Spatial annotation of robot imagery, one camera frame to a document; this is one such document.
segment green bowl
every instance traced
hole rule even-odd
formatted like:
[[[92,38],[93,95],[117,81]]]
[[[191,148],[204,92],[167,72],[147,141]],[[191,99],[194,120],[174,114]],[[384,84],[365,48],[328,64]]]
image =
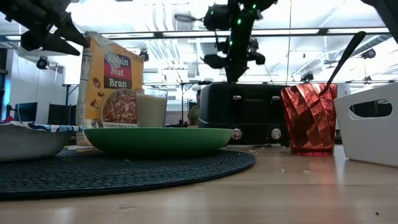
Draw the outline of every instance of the green bowl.
[[[96,128],[84,130],[94,147],[130,156],[202,156],[217,152],[232,129],[216,128]]]

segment camera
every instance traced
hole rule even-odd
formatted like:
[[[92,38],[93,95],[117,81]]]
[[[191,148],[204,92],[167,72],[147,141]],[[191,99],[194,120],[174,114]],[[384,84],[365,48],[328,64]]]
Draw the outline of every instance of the camera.
[[[369,49],[361,54],[361,58],[363,59],[372,59],[376,56],[376,51],[374,49]]]
[[[309,83],[310,81],[313,80],[313,73],[312,72],[306,72],[301,76],[300,81],[301,82],[305,82],[305,83]]]
[[[147,49],[141,49],[139,56],[143,57],[145,62],[149,61],[149,54]]]
[[[36,67],[41,70],[46,70],[49,68],[49,61],[47,60],[47,57],[40,57],[39,60],[36,63]]]

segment white plastic basket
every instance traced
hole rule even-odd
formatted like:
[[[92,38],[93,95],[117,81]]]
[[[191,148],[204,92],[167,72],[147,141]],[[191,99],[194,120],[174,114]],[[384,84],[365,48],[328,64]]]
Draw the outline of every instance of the white plastic basket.
[[[388,100],[389,116],[363,118],[355,115],[351,105]],[[380,86],[335,99],[341,139],[348,159],[398,167],[398,83]]]

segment table surface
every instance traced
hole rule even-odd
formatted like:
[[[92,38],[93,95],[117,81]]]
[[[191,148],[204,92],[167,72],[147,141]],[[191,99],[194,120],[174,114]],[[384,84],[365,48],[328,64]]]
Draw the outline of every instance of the table surface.
[[[398,169],[286,149],[240,174],[184,187],[98,197],[0,202],[0,223],[398,223]]]

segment woven placemat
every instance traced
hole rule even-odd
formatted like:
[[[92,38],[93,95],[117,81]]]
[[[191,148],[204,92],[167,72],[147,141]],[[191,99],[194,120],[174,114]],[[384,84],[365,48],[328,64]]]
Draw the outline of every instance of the woven placemat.
[[[217,179],[254,165],[251,154],[223,151],[188,159],[134,160],[101,151],[64,150],[39,161],[0,164],[0,200],[150,190]]]

